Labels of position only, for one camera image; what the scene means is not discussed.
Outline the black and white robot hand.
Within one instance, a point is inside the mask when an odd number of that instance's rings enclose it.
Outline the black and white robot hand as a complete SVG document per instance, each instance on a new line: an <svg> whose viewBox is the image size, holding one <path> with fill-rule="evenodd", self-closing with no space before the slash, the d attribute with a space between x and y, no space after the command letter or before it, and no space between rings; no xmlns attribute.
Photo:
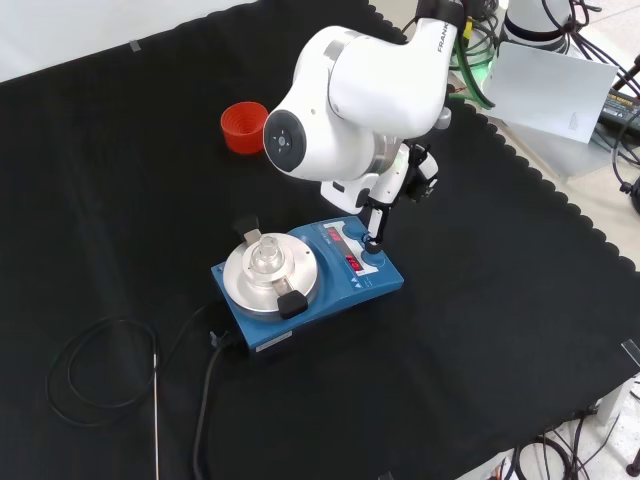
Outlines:
<svg viewBox="0 0 640 480"><path fill-rule="evenodd" d="M392 208L401 197L419 203L438 181L438 165L428 146L400 145L393 164L382 174L367 173L351 181L325 181L321 195L340 210L356 215L369 211L367 233L361 239L372 255L382 250L384 229Z"/></svg>

